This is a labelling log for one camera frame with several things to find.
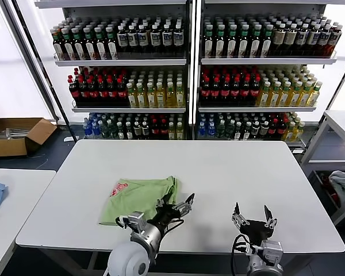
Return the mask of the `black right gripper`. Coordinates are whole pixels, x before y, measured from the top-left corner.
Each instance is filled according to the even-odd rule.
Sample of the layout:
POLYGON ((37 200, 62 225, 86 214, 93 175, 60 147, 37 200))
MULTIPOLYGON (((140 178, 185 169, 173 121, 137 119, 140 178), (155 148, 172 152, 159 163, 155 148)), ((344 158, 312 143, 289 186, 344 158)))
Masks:
POLYGON ((239 228, 240 233, 249 238, 253 245, 261 245, 263 240, 267 240, 273 235, 273 229, 277 225, 277 219, 273 217, 271 210, 264 205, 266 222, 256 220, 246 220, 240 213, 239 204, 236 203, 231 219, 235 226, 239 228))

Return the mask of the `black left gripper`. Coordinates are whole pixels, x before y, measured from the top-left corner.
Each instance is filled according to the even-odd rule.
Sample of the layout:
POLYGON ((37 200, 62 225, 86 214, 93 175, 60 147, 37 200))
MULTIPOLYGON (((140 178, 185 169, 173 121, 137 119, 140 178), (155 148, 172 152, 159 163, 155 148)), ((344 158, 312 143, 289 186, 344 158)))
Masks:
POLYGON ((165 231, 173 219, 180 219, 192 210, 194 193, 189 195, 185 201, 176 205, 170 203, 172 196, 173 193, 168 192, 161 199, 158 199, 156 202, 156 215, 152 219, 147 220, 148 224, 157 227, 160 231, 165 231))

